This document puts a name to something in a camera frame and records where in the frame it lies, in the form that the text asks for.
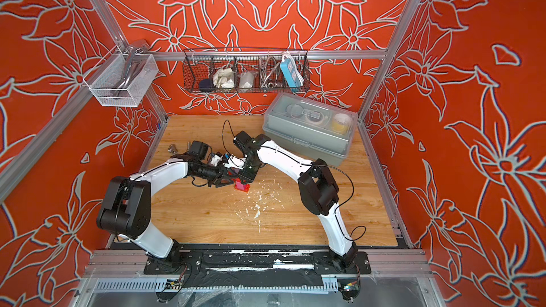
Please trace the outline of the long red lego brick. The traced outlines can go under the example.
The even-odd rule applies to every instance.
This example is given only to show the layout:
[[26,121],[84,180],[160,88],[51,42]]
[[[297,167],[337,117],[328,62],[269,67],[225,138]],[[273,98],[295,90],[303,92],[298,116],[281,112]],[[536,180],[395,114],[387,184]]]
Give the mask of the long red lego brick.
[[250,190],[250,185],[236,182],[235,183],[235,189],[247,193]]

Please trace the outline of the pink lego brick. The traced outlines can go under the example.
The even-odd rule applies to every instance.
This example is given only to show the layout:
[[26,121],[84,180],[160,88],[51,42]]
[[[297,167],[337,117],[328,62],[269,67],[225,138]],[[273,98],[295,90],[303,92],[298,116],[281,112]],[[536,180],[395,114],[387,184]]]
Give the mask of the pink lego brick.
[[236,181],[235,182],[235,186],[238,188],[238,189],[246,189],[248,187],[247,184],[243,184],[241,183],[240,181]]

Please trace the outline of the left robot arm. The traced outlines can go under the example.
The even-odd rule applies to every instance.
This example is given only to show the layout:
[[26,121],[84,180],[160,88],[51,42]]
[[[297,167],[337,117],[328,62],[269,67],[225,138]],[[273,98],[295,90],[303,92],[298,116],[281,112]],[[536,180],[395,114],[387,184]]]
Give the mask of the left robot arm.
[[187,152],[176,153],[153,169],[129,177],[114,177],[99,209],[99,229],[128,238],[152,258],[167,264],[179,263],[179,243],[152,222],[152,197],[187,177],[203,179],[207,187],[233,184],[238,170],[228,167],[227,158],[220,153],[215,153],[207,162],[208,150],[209,145],[194,141]]

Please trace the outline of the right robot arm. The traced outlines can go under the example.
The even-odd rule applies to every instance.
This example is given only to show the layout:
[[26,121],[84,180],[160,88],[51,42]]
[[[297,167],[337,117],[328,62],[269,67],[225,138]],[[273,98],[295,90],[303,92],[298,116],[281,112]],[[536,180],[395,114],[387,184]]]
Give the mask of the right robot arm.
[[326,233],[332,264],[342,273],[352,270],[358,246],[341,216],[342,203],[332,167],[321,159],[301,158],[264,134],[251,137],[246,132],[239,132],[233,143],[244,155],[244,170],[252,173],[263,164],[270,165],[298,184],[302,204],[319,218]]

